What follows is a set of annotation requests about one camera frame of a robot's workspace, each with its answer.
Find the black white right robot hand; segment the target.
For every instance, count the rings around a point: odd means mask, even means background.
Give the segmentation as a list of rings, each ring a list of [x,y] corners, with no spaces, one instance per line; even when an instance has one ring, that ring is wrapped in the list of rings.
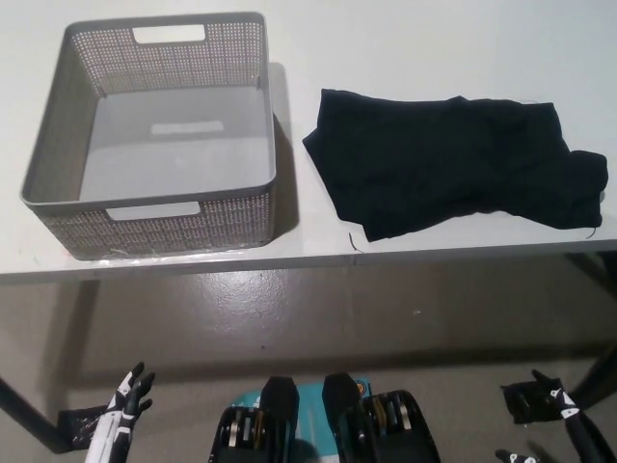
[[[580,462],[615,462],[616,454],[603,434],[573,401],[562,381],[537,369],[532,375],[533,381],[501,387],[514,424],[561,421]]]

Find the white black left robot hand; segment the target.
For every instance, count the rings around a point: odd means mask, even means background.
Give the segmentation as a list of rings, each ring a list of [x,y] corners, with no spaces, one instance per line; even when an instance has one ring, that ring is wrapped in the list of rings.
[[[135,425],[151,407],[147,398],[155,379],[152,371],[143,375],[139,362],[116,388],[104,413],[99,417],[85,463],[125,463],[131,448]]]

